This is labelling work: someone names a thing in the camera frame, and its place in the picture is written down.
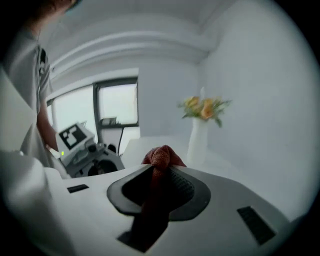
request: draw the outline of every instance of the white wall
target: white wall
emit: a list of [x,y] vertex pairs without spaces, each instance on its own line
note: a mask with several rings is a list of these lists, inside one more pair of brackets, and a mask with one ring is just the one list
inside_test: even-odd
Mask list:
[[138,111],[141,136],[188,136],[191,122],[181,119],[179,100],[192,96],[198,87],[195,64],[164,57],[131,56],[81,66],[52,81],[54,91],[107,72],[138,68]]
[[293,220],[319,188],[319,67],[274,3],[240,0],[206,35],[219,45],[199,66],[199,86],[233,100],[209,146]]

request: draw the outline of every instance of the man's arm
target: man's arm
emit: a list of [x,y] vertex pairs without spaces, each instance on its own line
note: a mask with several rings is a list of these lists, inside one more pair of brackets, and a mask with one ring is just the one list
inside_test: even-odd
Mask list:
[[45,100],[41,102],[40,111],[37,116],[36,126],[38,127],[39,133],[44,140],[44,143],[50,148],[58,151],[56,141],[56,131],[53,129],[48,120],[47,103]]

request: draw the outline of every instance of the red object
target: red object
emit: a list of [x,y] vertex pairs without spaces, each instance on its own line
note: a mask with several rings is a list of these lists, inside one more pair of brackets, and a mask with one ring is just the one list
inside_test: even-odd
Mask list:
[[166,230],[169,222],[166,191],[168,167],[186,165],[168,145],[153,148],[144,157],[142,164],[154,166],[150,189],[142,205],[141,214],[135,217],[131,234],[143,251],[147,251]]

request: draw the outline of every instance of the person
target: person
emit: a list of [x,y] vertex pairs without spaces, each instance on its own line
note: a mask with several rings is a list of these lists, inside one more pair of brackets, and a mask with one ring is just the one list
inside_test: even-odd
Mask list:
[[44,167],[52,167],[45,147],[58,151],[58,146],[46,102],[50,92],[50,65],[38,39],[45,25],[72,9],[79,1],[41,0],[39,7],[16,34],[2,61],[13,86],[36,113],[36,120],[24,138],[21,151],[40,160]]

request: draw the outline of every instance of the short sleeve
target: short sleeve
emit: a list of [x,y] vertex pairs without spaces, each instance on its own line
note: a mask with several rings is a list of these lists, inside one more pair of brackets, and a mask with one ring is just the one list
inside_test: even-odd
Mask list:
[[42,102],[52,92],[50,84],[50,65],[46,65],[44,73],[40,78],[39,100]]

